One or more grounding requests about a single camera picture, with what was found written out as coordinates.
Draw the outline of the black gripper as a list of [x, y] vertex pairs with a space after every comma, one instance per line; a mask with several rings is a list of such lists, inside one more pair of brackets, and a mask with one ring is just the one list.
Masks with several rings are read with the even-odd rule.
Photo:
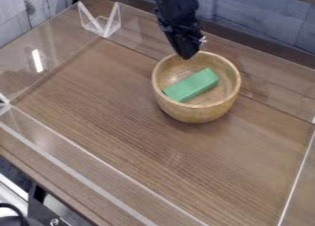
[[197, 0], [152, 0], [155, 15], [168, 42], [184, 60], [188, 60], [207, 42], [197, 25]]

